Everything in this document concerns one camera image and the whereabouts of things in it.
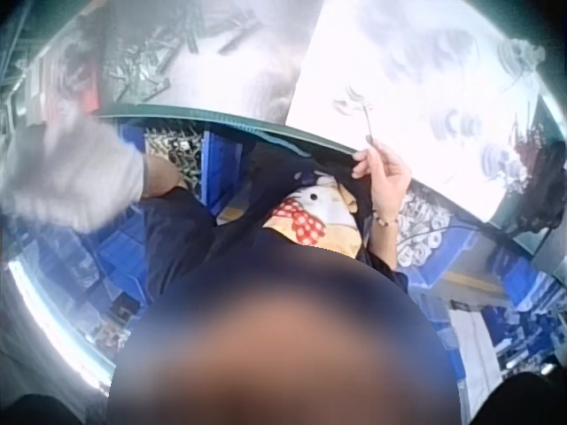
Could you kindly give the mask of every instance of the hand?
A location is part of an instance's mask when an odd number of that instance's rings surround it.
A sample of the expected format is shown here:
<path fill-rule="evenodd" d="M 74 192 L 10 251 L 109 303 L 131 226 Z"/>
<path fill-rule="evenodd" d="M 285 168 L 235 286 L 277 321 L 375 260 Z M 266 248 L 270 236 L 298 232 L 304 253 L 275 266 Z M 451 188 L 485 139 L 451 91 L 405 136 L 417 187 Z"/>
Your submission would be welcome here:
<path fill-rule="evenodd" d="M 358 180 L 370 174 L 374 211 L 382 220 L 395 221 L 411 183 L 411 171 L 391 149 L 377 140 L 370 144 L 365 151 L 353 154 L 359 163 L 353 169 L 353 178 Z"/>
<path fill-rule="evenodd" d="M 148 156 L 148 181 L 144 197 L 162 197 L 175 186 L 187 189 L 183 183 L 183 176 L 167 159 Z"/>

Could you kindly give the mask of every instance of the yellow stripe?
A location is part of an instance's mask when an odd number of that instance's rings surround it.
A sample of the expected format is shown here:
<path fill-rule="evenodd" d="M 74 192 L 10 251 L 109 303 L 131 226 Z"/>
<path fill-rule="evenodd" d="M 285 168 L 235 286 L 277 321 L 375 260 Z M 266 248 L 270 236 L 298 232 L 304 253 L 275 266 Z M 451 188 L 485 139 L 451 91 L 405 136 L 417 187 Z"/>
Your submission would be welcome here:
<path fill-rule="evenodd" d="M 456 283 L 458 285 L 469 286 L 476 290 L 483 290 L 485 292 L 492 292 L 494 294 L 504 293 L 502 286 L 495 285 L 494 283 L 490 282 L 481 281 L 479 279 L 475 279 L 474 277 L 468 277 L 455 272 L 445 272 L 445 274 L 443 274 L 442 276 L 442 279 L 451 283 Z"/>

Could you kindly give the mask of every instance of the pile of screws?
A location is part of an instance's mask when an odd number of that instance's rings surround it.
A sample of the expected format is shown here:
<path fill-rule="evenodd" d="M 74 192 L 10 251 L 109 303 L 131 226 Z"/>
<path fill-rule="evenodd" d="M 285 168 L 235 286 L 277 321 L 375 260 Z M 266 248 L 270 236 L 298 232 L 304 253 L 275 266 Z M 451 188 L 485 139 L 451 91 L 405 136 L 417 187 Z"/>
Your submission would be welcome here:
<path fill-rule="evenodd" d="M 438 205 L 432 192 L 415 187 L 404 197 L 399 221 L 398 263 L 401 267 L 421 267 L 441 246 L 451 213 Z"/>
<path fill-rule="evenodd" d="M 165 27 L 158 27 L 141 44 L 125 45 L 119 38 L 115 57 L 104 65 L 113 101 L 128 96 L 128 101 L 138 104 L 169 89 L 163 74 L 180 47 L 181 41 Z"/>
<path fill-rule="evenodd" d="M 148 153 L 171 161 L 188 187 L 200 197 L 203 134 L 193 127 L 182 130 L 146 128 L 144 136 Z"/>

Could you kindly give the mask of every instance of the white surface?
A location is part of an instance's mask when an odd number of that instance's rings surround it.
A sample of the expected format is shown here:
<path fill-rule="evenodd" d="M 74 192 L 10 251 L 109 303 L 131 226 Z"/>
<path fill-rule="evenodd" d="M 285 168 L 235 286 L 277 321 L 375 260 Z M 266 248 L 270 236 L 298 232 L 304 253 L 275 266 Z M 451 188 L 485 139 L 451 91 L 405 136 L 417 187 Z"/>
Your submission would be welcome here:
<path fill-rule="evenodd" d="M 356 86 L 375 98 L 370 112 L 373 136 L 394 148 L 418 181 L 489 221 L 505 189 L 484 176 L 481 153 L 488 143 L 508 143 L 516 116 L 521 129 L 531 123 L 540 88 L 537 75 L 514 84 L 497 56 L 502 35 L 462 0 L 400 0 L 381 41 L 367 37 L 359 22 L 366 10 L 371 13 L 370 5 L 376 4 L 372 2 L 329 0 L 323 6 L 286 124 L 365 149 L 364 114 L 345 116 L 333 106 L 345 87 Z M 377 16 L 382 20 L 377 25 L 384 26 L 388 18 L 380 12 Z M 392 82 L 383 71 L 385 61 L 398 55 L 408 41 L 419 43 L 421 36 L 439 28 L 467 31 L 476 40 L 478 54 L 466 66 L 448 67 L 443 73 L 426 69 L 422 83 Z M 464 147 L 439 142 L 431 131 L 430 116 L 447 108 L 481 117 L 483 137 L 465 141 Z"/>
<path fill-rule="evenodd" d="M 459 341 L 469 393 L 470 417 L 474 418 L 488 396 L 502 382 L 496 350 L 480 313 L 449 310 Z"/>

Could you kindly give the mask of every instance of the bracelet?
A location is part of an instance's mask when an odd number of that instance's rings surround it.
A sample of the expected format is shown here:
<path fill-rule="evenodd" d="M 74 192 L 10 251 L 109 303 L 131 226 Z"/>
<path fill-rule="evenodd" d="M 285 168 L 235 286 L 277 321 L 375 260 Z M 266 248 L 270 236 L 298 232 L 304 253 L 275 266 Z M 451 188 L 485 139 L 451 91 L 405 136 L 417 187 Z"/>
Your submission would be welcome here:
<path fill-rule="evenodd" d="M 394 224 L 400 223 L 400 221 L 398 219 L 396 219 L 394 221 L 386 221 L 383 218 L 381 218 L 376 211 L 373 211 L 372 213 L 374 214 L 374 220 L 376 220 L 377 223 L 380 226 L 382 226 L 383 228 L 389 228 L 390 226 L 393 226 Z"/>

